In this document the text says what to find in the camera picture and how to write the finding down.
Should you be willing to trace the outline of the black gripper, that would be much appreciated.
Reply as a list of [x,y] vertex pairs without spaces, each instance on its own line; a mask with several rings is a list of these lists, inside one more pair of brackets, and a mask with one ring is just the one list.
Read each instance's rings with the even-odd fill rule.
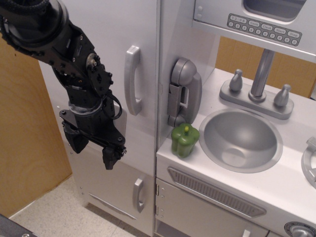
[[64,120],[63,129],[75,153],[79,154],[88,144],[95,143],[102,150],[103,163],[107,170],[112,170],[118,160],[126,153],[125,137],[109,139],[106,123],[109,119],[117,119],[121,115],[111,116],[109,107],[102,107],[96,112],[88,115],[79,115],[71,110],[62,110],[59,116]]

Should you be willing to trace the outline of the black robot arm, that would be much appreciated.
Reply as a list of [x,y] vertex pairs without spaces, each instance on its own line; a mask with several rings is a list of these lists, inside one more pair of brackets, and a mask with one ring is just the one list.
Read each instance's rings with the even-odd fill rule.
[[125,138],[114,125],[121,112],[115,112],[112,74],[66,7],[57,0],[3,0],[0,32],[15,50],[50,65],[66,89],[69,109],[59,115],[72,149],[80,153],[93,142],[103,149],[106,169],[113,169],[125,154]]

